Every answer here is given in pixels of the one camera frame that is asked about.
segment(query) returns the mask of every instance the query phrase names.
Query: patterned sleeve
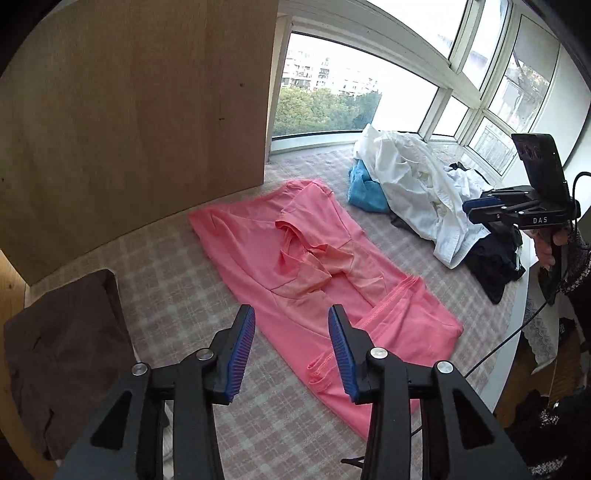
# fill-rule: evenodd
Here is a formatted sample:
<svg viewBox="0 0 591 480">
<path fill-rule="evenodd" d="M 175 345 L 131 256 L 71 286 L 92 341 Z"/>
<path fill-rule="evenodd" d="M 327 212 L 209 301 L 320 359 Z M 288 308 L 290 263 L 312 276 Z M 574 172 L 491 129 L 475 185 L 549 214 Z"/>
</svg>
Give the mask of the patterned sleeve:
<svg viewBox="0 0 591 480">
<path fill-rule="evenodd" d="M 567 271 L 560 289 L 565 295 L 577 290 L 589 275 L 591 250 L 580 231 L 571 228 L 567 250 Z"/>
</svg>

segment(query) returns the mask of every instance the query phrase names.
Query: white shirt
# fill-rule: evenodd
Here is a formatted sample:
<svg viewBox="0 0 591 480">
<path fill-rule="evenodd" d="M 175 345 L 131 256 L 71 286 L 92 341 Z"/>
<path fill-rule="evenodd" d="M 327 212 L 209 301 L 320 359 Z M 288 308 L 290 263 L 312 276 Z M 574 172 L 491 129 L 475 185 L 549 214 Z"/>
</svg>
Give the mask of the white shirt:
<svg viewBox="0 0 591 480">
<path fill-rule="evenodd" d="M 412 134 L 378 131 L 367 125 L 353 156 L 380 183 L 388 205 L 422 238 L 435 242 L 433 254 L 454 268 L 489 231 L 462 211 L 464 200 L 492 190 L 475 171 L 446 169 L 433 150 Z"/>
</svg>

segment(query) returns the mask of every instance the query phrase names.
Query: brown folded garment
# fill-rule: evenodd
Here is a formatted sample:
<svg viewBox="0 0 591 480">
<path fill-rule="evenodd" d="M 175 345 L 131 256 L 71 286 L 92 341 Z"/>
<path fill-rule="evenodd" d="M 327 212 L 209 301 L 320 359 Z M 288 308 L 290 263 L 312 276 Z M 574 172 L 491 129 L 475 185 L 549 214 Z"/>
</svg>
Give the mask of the brown folded garment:
<svg viewBox="0 0 591 480">
<path fill-rule="evenodd" d="M 63 459 L 135 363 L 115 276 L 99 270 L 43 295 L 5 325 L 11 390 L 48 459 Z"/>
</svg>

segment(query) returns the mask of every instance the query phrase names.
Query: blue gripper pad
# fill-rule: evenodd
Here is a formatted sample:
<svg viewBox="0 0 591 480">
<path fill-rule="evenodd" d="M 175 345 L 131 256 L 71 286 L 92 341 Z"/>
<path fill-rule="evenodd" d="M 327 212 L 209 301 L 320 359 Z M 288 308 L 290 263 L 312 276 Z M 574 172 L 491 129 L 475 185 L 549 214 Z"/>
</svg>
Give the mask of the blue gripper pad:
<svg viewBox="0 0 591 480">
<path fill-rule="evenodd" d="M 246 362 L 248 361 L 248 354 L 251 351 L 252 340 L 255 336 L 255 323 L 255 310 L 249 305 L 244 314 L 242 327 L 240 328 L 238 338 L 234 345 L 230 360 L 228 361 L 228 380 L 224 395 L 230 403 L 234 400 L 234 396 L 240 392 Z"/>
<path fill-rule="evenodd" d="M 497 197 L 483 197 L 480 199 L 467 200 L 462 204 L 462 210 L 466 215 L 470 213 L 473 208 L 501 206 L 503 202 Z"/>
<path fill-rule="evenodd" d="M 355 403 L 359 400 L 359 387 L 356 380 L 357 366 L 334 307 L 329 309 L 329 334 L 345 393 Z"/>
</svg>

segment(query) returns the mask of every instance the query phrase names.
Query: metal screw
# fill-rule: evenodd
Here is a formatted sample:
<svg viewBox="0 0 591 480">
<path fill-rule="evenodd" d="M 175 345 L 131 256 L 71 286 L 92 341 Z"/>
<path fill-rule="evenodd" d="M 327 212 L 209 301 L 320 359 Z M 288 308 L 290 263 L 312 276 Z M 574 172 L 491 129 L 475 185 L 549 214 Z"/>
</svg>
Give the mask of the metal screw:
<svg viewBox="0 0 591 480">
<path fill-rule="evenodd" d="M 195 355 L 197 355 L 199 360 L 209 360 L 213 357 L 213 352 L 209 348 L 201 348 L 201 350 L 195 352 Z"/>
<path fill-rule="evenodd" d="M 388 356 L 388 351 L 385 348 L 376 346 L 369 351 L 369 354 L 374 358 L 386 358 Z"/>
<path fill-rule="evenodd" d="M 143 375 L 147 371 L 148 371 L 148 365 L 143 364 L 141 362 L 138 364 L 135 364 L 134 366 L 131 367 L 131 373 L 133 373 L 136 377 Z"/>
<path fill-rule="evenodd" d="M 450 362 L 439 362 L 437 364 L 437 369 L 442 374 L 450 374 L 453 372 L 453 365 Z"/>
</svg>

